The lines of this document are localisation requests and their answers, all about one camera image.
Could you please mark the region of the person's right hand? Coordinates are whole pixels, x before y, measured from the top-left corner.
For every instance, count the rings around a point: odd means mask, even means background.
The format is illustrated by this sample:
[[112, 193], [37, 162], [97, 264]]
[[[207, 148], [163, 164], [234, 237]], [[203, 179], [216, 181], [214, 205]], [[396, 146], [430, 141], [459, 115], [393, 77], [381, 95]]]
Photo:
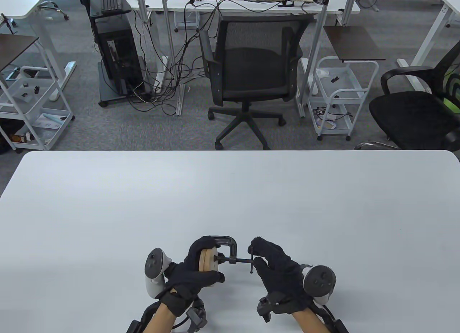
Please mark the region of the person's right hand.
[[262, 237], [254, 238], [248, 252], [255, 255], [253, 267], [267, 291], [267, 300], [275, 314], [304, 311], [313, 303], [303, 287], [300, 265], [283, 249]]

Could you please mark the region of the person's left hand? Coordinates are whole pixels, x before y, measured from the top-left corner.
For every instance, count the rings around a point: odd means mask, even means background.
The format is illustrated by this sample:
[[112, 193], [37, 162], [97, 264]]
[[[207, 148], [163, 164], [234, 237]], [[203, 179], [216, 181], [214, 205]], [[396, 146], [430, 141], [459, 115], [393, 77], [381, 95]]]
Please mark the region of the person's left hand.
[[189, 248], [189, 253], [181, 263], [173, 263], [168, 273], [165, 288], [156, 299], [166, 305], [176, 317], [181, 316], [196, 299], [204, 287], [225, 282], [225, 275], [219, 271], [199, 271], [199, 259], [203, 249], [218, 248], [212, 236], [202, 236]]

